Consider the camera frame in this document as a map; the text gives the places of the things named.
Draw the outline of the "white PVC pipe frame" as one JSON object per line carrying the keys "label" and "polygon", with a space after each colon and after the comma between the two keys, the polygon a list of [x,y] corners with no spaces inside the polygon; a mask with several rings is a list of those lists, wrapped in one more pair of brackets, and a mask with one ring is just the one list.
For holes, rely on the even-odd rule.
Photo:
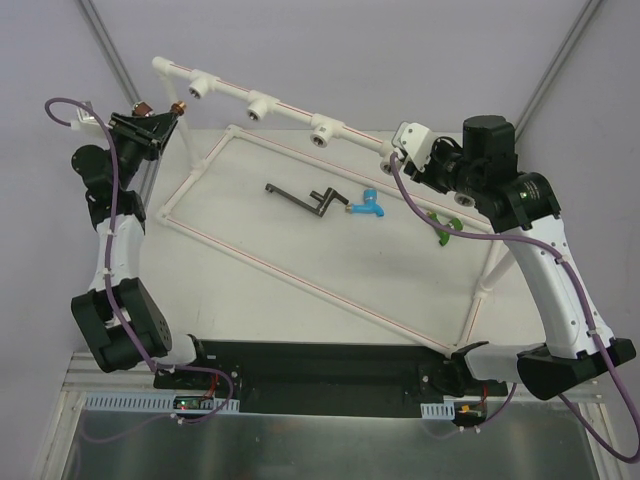
{"label": "white PVC pipe frame", "polygon": [[[449,352],[501,338],[484,283],[499,243],[454,239],[415,219],[377,172],[387,141],[257,90],[157,57],[168,97],[229,100],[298,132],[179,126],[152,198],[147,266],[180,278],[175,325],[207,337],[420,344]],[[384,209],[349,214],[373,188]]]}

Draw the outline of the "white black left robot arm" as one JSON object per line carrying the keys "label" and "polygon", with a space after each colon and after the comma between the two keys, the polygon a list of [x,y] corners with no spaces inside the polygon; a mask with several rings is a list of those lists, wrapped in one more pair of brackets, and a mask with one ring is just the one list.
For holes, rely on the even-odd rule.
{"label": "white black left robot arm", "polygon": [[72,299],[71,311],[103,371],[128,370],[150,357],[178,365],[179,380],[199,389],[209,382],[212,367],[198,356],[198,340],[171,333],[139,277],[146,212],[129,187],[142,162],[161,157],[183,112],[178,105],[163,114],[137,106],[129,115],[112,114],[112,147],[85,145],[73,154],[100,253],[88,291]]}

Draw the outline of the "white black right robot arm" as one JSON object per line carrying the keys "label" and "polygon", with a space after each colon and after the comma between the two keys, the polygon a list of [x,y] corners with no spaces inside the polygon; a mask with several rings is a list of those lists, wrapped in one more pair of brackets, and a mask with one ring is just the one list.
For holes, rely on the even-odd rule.
{"label": "white black right robot arm", "polygon": [[473,394],[486,380],[519,383],[549,400],[633,360],[631,340],[597,315],[567,244],[561,208],[549,181],[518,168],[514,126],[500,115],[466,119],[462,140],[403,123],[392,141],[394,175],[464,196],[486,217],[491,241],[503,242],[539,312],[545,340],[531,346],[478,342],[456,351],[452,387]]}

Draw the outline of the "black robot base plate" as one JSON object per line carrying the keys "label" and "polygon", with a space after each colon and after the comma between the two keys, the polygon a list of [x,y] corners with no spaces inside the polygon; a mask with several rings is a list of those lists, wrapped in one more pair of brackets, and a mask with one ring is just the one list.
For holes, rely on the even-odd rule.
{"label": "black robot base plate", "polygon": [[159,373],[157,389],[207,390],[243,413],[417,418],[445,397],[503,397],[425,346],[204,340],[191,371]]}

